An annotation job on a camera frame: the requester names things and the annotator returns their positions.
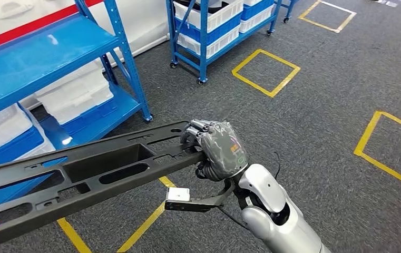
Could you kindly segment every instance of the blue cart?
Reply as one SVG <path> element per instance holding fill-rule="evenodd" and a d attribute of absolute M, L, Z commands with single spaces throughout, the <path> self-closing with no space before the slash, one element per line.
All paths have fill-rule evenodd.
<path fill-rule="evenodd" d="M 224 48 L 216 52 L 213 56 L 207 58 L 207 20 L 208 20 L 208 0 L 202 0 L 200 3 L 200 55 L 193 52 L 192 50 L 185 48 L 179 45 L 178 39 L 180 35 L 180 31 L 184 26 L 187 25 L 187 19 L 192 11 L 195 0 L 191 0 L 188 10 L 186 11 L 182 20 L 178 20 L 175 17 L 174 13 L 174 3 L 173 0 L 166 0 L 167 3 L 167 10 L 168 10 L 168 23 L 169 23 L 169 35 L 170 35 L 170 48 L 171 48 L 171 67 L 176 68 L 179 64 L 179 60 L 189 64 L 191 67 L 195 68 L 200 72 L 200 76 L 197 80 L 199 85 L 204 84 L 207 79 L 207 66 L 214 62 L 217 58 L 222 56 L 224 53 L 231 50 L 237 44 L 241 43 L 243 40 L 248 38 L 250 35 L 255 33 L 257 30 L 263 28 L 268 23 L 270 23 L 270 27 L 267 30 L 267 35 L 270 36 L 275 31 L 275 22 L 278 16 L 279 8 L 282 5 L 282 0 L 276 2 L 275 11 L 264 21 L 256 25 L 255 27 L 251 28 L 250 30 L 246 31 L 245 33 L 239 33 L 239 36 L 233 40 L 231 43 L 226 45 Z M 186 52 L 192 54 L 194 57 L 197 58 L 198 63 L 188 59 L 183 54 L 180 53 L 181 50 L 185 50 Z"/>

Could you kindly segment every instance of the gray carpet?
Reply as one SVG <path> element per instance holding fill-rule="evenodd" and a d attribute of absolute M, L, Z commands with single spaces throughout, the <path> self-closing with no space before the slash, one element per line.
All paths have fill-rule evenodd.
<path fill-rule="evenodd" d="M 139 55 L 135 61 L 155 120 L 146 124 L 137 114 L 109 135 L 176 120 L 228 120 L 253 162 L 275 172 L 273 151 L 280 154 L 278 181 L 332 252 L 401 252 L 401 181 L 353 154 L 376 110 L 401 119 L 401 2 L 392 8 L 368 0 L 329 0 L 357 12 L 339 34 L 296 18 L 314 2 L 299 1 L 292 19 L 278 21 L 273 36 L 258 31 L 211 64 L 204 86 L 196 85 L 197 77 L 182 66 L 169 67 L 168 43 Z M 346 17 L 322 7 L 308 17 L 335 28 Z M 280 19 L 285 12 L 281 9 Z M 231 74 L 259 48 L 301 67 L 274 98 Z M 240 73 L 270 89 L 288 72 L 262 55 Z M 381 118 L 365 152 L 401 173 L 401 125 Z M 221 187 L 196 179 L 192 168 L 168 177 L 177 186 L 190 187 L 195 196 Z M 115 252 L 164 195 L 163 184 L 152 182 L 67 220 L 93 252 Z M 239 216 L 235 199 L 227 201 L 226 209 Z M 55 223 L 0 245 L 0 252 L 38 251 L 76 249 Z M 163 213 L 130 252 L 267 250 L 213 210 Z"/>

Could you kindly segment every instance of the blue shelf board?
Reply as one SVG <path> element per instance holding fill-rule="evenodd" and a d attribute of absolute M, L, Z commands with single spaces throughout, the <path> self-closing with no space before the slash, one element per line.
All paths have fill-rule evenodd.
<path fill-rule="evenodd" d="M 0 110 L 121 44 L 74 14 L 0 46 Z"/>
<path fill-rule="evenodd" d="M 72 136 L 70 136 L 51 116 L 40 122 L 45 130 L 45 135 L 47 135 L 56 149 L 64 149 L 98 140 L 141 109 L 142 105 L 122 88 L 111 83 L 110 90 L 114 95 L 113 99 L 118 108 L 105 117 L 93 121 L 86 128 L 81 129 Z"/>
<path fill-rule="evenodd" d="M 141 104 L 139 104 L 122 88 L 111 83 L 110 90 L 114 95 L 113 99 L 118 108 L 105 117 L 93 121 L 86 128 L 72 136 L 68 135 L 68 133 L 65 132 L 65 130 L 51 116 L 48 116 L 40 122 L 45 131 L 45 135 L 47 135 L 49 140 L 53 143 L 54 148 L 59 150 L 98 140 L 141 109 Z M 24 196 L 49 176 L 51 175 L 42 176 L 15 184 L 5 189 L 0 189 L 0 203 Z"/>

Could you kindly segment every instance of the white tag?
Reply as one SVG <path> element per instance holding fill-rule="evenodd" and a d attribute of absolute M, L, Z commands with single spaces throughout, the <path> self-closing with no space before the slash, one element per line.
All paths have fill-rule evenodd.
<path fill-rule="evenodd" d="M 167 200 L 189 201 L 189 188 L 168 187 Z"/>

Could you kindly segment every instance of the red stripe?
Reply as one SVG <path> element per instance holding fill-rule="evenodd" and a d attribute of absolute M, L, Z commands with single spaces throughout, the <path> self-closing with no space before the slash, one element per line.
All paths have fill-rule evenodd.
<path fill-rule="evenodd" d="M 87 6 L 92 6 L 102 2 L 103 0 L 85 0 Z M 28 34 L 48 24 L 61 20 L 77 12 L 76 5 L 71 5 L 60 11 L 41 17 L 35 21 L 29 22 L 25 25 L 19 26 L 7 32 L 0 34 L 0 45 L 11 41 L 15 38 Z"/>

